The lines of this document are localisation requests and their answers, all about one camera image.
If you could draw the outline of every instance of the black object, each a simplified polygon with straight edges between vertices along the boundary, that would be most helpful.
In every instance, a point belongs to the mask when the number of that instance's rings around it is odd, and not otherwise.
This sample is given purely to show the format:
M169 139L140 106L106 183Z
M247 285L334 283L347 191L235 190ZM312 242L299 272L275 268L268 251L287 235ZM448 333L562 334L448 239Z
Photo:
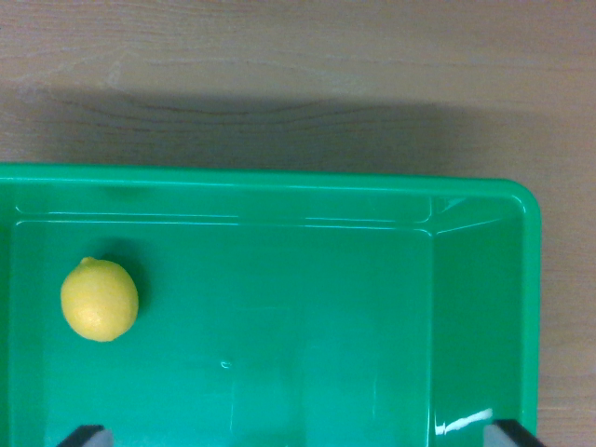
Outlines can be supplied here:
M547 447L515 419L501 419L494 421L493 424L518 447Z
M81 426L63 440L57 447L81 447L93 435L104 430L103 426Z

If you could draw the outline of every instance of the yellow lemon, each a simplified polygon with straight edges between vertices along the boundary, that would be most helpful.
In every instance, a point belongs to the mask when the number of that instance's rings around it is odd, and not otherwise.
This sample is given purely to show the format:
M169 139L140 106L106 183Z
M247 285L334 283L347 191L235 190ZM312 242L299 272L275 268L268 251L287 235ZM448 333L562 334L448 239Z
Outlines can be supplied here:
M85 258L64 280L61 303L76 333L96 342L111 342L137 318L139 294L120 265Z

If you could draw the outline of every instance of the green tray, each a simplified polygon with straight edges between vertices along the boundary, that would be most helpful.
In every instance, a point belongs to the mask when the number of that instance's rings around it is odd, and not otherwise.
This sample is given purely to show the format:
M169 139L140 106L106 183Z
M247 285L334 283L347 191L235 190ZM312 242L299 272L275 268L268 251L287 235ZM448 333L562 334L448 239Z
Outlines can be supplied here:
M0 445L478 447L535 431L540 217L506 181L0 166ZM141 309L76 335L60 287Z

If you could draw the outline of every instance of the wooden surface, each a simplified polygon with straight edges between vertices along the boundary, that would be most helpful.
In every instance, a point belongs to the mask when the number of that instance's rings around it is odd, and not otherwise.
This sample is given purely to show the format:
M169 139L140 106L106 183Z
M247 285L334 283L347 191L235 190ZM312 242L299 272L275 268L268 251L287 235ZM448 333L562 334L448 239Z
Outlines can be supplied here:
M544 218L539 435L596 445L583 3L4 2L0 158L521 182Z

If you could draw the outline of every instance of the wood grain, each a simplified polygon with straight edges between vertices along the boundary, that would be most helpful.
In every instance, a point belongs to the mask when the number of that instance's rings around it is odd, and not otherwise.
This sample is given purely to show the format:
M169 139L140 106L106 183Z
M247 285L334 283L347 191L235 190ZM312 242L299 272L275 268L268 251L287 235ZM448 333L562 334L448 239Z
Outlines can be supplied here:
M596 444L596 7L338 4L5 2L0 158L521 182L539 434Z

